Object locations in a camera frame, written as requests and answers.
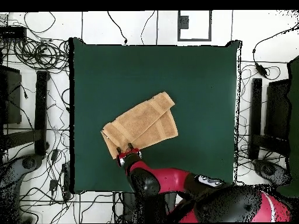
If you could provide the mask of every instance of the black cable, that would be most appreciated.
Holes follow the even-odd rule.
[[[52,219],[52,221],[51,221],[50,224],[55,223],[56,221],[57,221],[56,224],[58,224],[59,221],[60,221],[60,219],[65,215],[65,213],[67,213],[67,211],[69,210],[69,208],[70,208],[70,206],[71,206],[71,204],[72,204],[72,202],[70,202],[69,205],[68,205],[68,204],[67,204],[67,201],[64,201],[64,203],[66,204],[66,207],[63,208],[63,205],[64,205],[64,204],[62,204],[62,209],[59,211],[58,214],[56,214],[55,217],[53,217],[53,219]]]
[[[244,173],[244,174],[242,174],[242,175],[237,175],[237,177],[244,176],[244,175],[250,173],[251,170],[255,171],[254,169],[251,169],[251,167],[252,167],[252,163],[250,164],[250,168],[247,167],[247,168],[249,169],[249,171],[248,171],[247,173]]]
[[[81,223],[80,221],[80,212],[81,212],[81,194],[79,194],[79,223]]]
[[[112,196],[112,194],[111,195],[98,195],[98,196],[96,196],[95,197],[95,199],[92,201],[92,203],[91,203],[91,205],[87,208],[87,209],[84,209],[84,211],[82,211],[82,213],[81,213],[81,221],[79,221],[79,223],[81,224],[82,222],[83,222],[83,213],[85,212],[85,211],[87,211],[87,210],[89,210],[92,206],[93,206],[93,204],[95,203],[95,201],[96,201],[96,199],[98,198],[98,197],[111,197]]]
[[[39,200],[37,200],[33,205],[31,205],[26,211],[28,211],[28,210],[31,209],[33,206],[35,206],[36,203],[39,202],[40,200],[42,200],[43,197],[44,197],[45,195],[47,195],[47,194],[44,194]]]
[[[113,205],[112,205],[112,214],[114,216],[114,223],[120,223],[121,221],[126,221],[124,219],[124,215],[120,215],[118,216],[117,213],[115,212],[116,209],[115,209],[115,206],[116,204],[118,203],[118,201],[120,200],[120,197],[117,199],[117,201],[115,201],[115,196],[116,194],[119,193],[119,192],[112,192],[112,202],[113,202]]]
[[[66,72],[68,68],[68,47],[62,41],[60,45],[51,42],[39,42],[27,38],[26,41],[18,41],[13,44],[12,51],[18,60],[32,69],[59,70],[51,72],[57,74]]]
[[[20,210],[23,211],[23,212],[29,213],[29,214],[36,215],[35,213],[32,213],[32,212],[27,211],[27,210],[28,210],[29,208],[31,208],[31,207],[45,206],[44,204],[42,204],[42,205],[36,205],[36,203],[33,204],[33,205],[21,205],[21,206],[20,206]],[[25,206],[30,206],[30,207],[29,207],[26,211],[24,211],[21,207],[25,207]],[[65,213],[67,212],[67,210],[69,209],[69,207],[70,207],[70,205],[67,205],[65,208],[63,208],[61,211],[59,211],[59,213],[56,214],[56,216],[52,219],[52,221],[51,221],[50,224],[52,224],[52,223],[54,223],[54,222],[57,222],[57,223],[58,223],[59,220],[65,215]]]
[[[20,206],[20,210],[23,212],[23,213],[28,213],[28,214],[31,214],[31,215],[34,215],[34,216],[36,216],[36,222],[35,222],[35,224],[37,224],[38,223],[38,221],[39,221],[39,216],[37,215],[37,214],[35,214],[35,213],[33,213],[33,212],[29,212],[29,211],[24,211],[21,207],[23,207],[24,205],[21,205]]]
[[[14,102],[12,102],[11,100],[9,100],[9,102],[12,103],[16,108],[18,108],[19,110],[21,110],[21,111],[25,114],[25,116],[26,116],[26,118],[27,118],[27,120],[28,120],[28,122],[29,122],[29,125],[30,125],[30,127],[31,127],[31,129],[32,129],[32,131],[33,131],[33,134],[34,134],[34,128],[33,128],[33,126],[31,125],[30,119],[29,119],[28,115],[26,114],[26,112],[25,112],[22,108],[20,108],[19,106],[17,106],[17,105],[16,105]]]
[[[63,91],[63,93],[61,94],[61,100],[62,100],[62,102],[63,102],[64,104],[66,104],[66,105],[69,106],[69,104],[66,103],[66,102],[64,101],[64,99],[63,99],[63,94],[64,94],[66,91],[68,91],[68,90],[69,90],[69,88],[68,88],[68,89],[65,89],[65,90]]]
[[[133,213],[133,210],[131,209],[131,207],[129,207],[124,201],[123,199],[121,198],[121,195],[123,196],[124,193],[123,192],[119,192],[119,200],[120,202],[124,205],[124,207],[127,207],[129,211],[131,211]]]
[[[50,76],[50,79],[51,79],[52,82],[54,83],[54,86],[55,86],[55,88],[56,88],[56,90],[57,90],[57,93],[59,94],[60,99],[61,99],[62,102],[64,103],[64,107],[68,110],[68,107],[66,106],[65,101],[63,101],[63,99],[62,99],[62,95],[60,95],[60,92],[59,92],[59,90],[58,90],[58,87],[57,87],[55,81],[53,80],[52,76]],[[58,108],[62,111],[62,113],[61,113],[61,115],[60,115],[60,121],[63,123],[63,126],[62,126],[60,129],[63,129],[63,127],[65,126],[65,124],[64,124],[63,120],[61,119],[61,117],[62,117],[62,115],[63,115],[63,113],[64,113],[64,110],[61,109],[60,107],[58,107]]]
[[[29,194],[29,192],[31,192],[33,189],[35,189],[35,190],[37,190],[37,191],[39,191],[39,192],[41,192],[42,194],[44,194],[44,196],[45,197],[47,197],[47,198],[49,198],[50,200],[52,200],[53,202],[55,202],[56,204],[63,204],[64,203],[64,201],[57,201],[57,200],[55,200],[54,198],[52,198],[51,196],[49,196],[49,195],[47,195],[46,193],[44,193],[41,189],[39,189],[39,188],[37,188],[37,187],[32,187],[22,198],[20,198],[20,201],[21,200],[23,200],[24,199],[24,197],[26,197],[28,194]]]
[[[111,21],[112,21],[112,22],[119,28],[119,30],[120,30],[120,34],[121,34],[121,36],[123,36],[123,38],[124,38],[124,43],[127,44],[128,40],[127,40],[126,37],[124,37],[124,35],[123,35],[123,31],[121,30],[120,26],[117,25],[117,23],[112,19],[112,17],[110,16],[109,11],[107,11],[107,14],[109,15]]]
[[[141,35],[140,35],[140,38],[141,38],[142,43],[143,43],[142,34],[143,34],[144,29],[145,29],[145,26],[147,25],[147,22],[150,20],[150,18],[154,15],[155,12],[156,12],[156,11],[154,10],[153,13],[151,14],[151,16],[150,16],[150,17],[147,19],[147,21],[145,22],[145,25],[144,25],[143,30],[142,30]]]
[[[51,170],[50,167],[51,167],[52,165],[51,165],[51,163],[50,163],[50,161],[49,161],[49,157],[50,157],[50,154],[51,154],[53,151],[54,151],[54,150],[52,149],[52,151],[51,151],[51,152],[49,153],[49,155],[47,156],[47,161],[46,161],[46,171],[45,171],[45,172],[48,172],[48,176],[46,177],[44,183],[43,183],[43,184],[41,185],[41,187],[39,188],[40,190],[41,190],[41,188],[43,188],[43,186],[45,185],[45,183],[46,183],[46,181],[48,180],[48,178],[51,177],[51,176],[50,176],[50,170]],[[21,195],[20,197],[22,197],[22,199],[23,199],[25,196],[27,196],[27,195],[28,195],[28,196],[32,196],[32,195],[34,195],[35,193],[30,194],[30,195],[28,195],[28,193],[27,193],[27,194],[25,194],[24,196]]]
[[[52,150],[48,153],[48,157],[53,153],[53,151],[54,151],[54,145],[53,145]],[[39,175],[39,176],[37,176],[37,177],[30,178],[30,179],[28,179],[28,180],[23,180],[23,182],[28,182],[28,181],[30,181],[30,180],[32,180],[32,179],[39,178],[39,177],[41,177],[42,175],[44,175],[47,171],[48,171],[48,168],[46,168],[46,171],[45,171],[43,174],[41,174],[41,175]]]
[[[28,13],[31,13],[31,12],[26,12],[26,13],[25,13],[25,15],[24,15],[24,22],[25,22],[25,25],[27,26],[27,28],[28,28],[33,34],[35,34],[35,33],[44,33],[44,32],[46,32],[46,31],[48,31],[51,27],[53,27],[54,23],[56,22],[56,18],[55,18],[55,16],[49,11],[49,13],[51,14],[51,16],[54,18],[54,21],[53,21],[53,23],[51,24],[51,26],[48,27],[47,29],[43,30],[43,31],[33,31],[32,29],[29,28],[29,26],[28,26],[28,24],[27,24],[27,22],[26,22],[26,16],[28,15]]]
[[[74,204],[74,202],[72,203],[72,206],[73,206],[73,215],[74,215],[74,220],[75,220],[75,223],[77,224],[77,221],[76,221],[76,216],[75,216],[75,204]]]
[[[256,70],[263,76],[263,77],[265,77],[265,78],[267,78],[267,79],[269,79],[269,80],[276,80],[277,78],[274,78],[274,79],[270,79],[270,78],[268,78],[268,73],[267,73],[267,71],[266,71],[266,69],[267,68],[264,68],[262,65],[259,65],[256,61],[255,61],[255,52],[256,52],[256,47],[258,46],[258,44],[260,44],[261,42],[264,42],[264,41],[266,41],[266,40],[269,40],[269,39],[271,39],[271,38],[273,38],[273,37],[275,37],[275,36],[277,36],[277,35],[279,35],[279,34],[285,34],[285,33],[287,33],[287,32],[289,32],[289,31],[294,31],[294,30],[297,30],[299,27],[297,27],[299,25],[299,22],[294,26],[294,27],[291,27],[290,29],[287,29],[287,30],[284,30],[284,31],[281,31],[281,32],[279,32],[279,33],[276,33],[276,34],[274,34],[273,36],[271,36],[271,37],[269,37],[269,38],[265,38],[265,39],[263,39],[263,40],[261,40],[260,42],[258,42],[256,45],[255,45],[255,48],[252,50],[252,54],[253,54],[253,61],[254,61],[254,63],[255,63],[255,67],[256,67]]]

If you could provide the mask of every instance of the black device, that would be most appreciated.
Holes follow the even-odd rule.
[[[287,94],[290,91],[290,86],[289,79],[270,82],[268,85],[264,133],[269,137],[288,140],[291,103]]]
[[[5,115],[4,124],[20,124],[20,86],[22,76],[20,70],[0,65],[0,82],[4,90]]]
[[[50,74],[47,71],[36,72],[36,106],[34,129],[29,131],[15,132],[4,135],[3,126],[6,113],[5,97],[7,89],[5,82],[0,80],[0,154],[4,155],[4,151],[20,145],[34,142],[34,151],[36,155],[45,156],[48,144],[46,142],[47,132],[47,82]]]
[[[252,94],[251,94],[251,115],[249,127],[249,145],[248,145],[248,159],[256,160],[259,158],[259,147],[263,147],[269,151],[279,153],[284,156],[290,154],[290,144],[286,135],[288,135],[287,118],[290,117],[290,106],[286,94],[289,86],[284,86],[284,90],[279,92],[281,84],[285,82],[276,82],[270,86],[268,91],[270,103],[267,102],[267,120],[266,132],[264,135],[260,134],[260,121],[262,110],[262,80],[260,78],[252,79]],[[282,100],[283,107],[278,107]]]
[[[16,26],[0,26],[0,40],[3,42],[14,42],[26,40],[27,28]]]
[[[68,201],[71,199],[71,192],[69,191],[69,162],[62,164],[62,172],[64,174],[62,197],[64,201]]]

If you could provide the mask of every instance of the green mat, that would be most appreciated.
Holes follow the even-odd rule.
[[[144,161],[233,181],[239,41],[226,47],[73,41],[75,192],[132,191],[100,130],[163,91],[176,103],[179,136],[143,149]]]

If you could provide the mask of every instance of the tan towel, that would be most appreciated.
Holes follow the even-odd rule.
[[[113,122],[104,126],[101,133],[112,158],[117,147],[126,151],[128,143],[143,149],[178,135],[170,108],[175,103],[166,92],[138,104]]]

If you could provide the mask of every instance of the folded towel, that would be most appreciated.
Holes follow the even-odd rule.
[[[112,158],[117,147],[126,151],[128,143],[142,149],[176,137],[178,130],[170,108],[174,102],[166,92],[142,102],[104,126],[101,133]]]

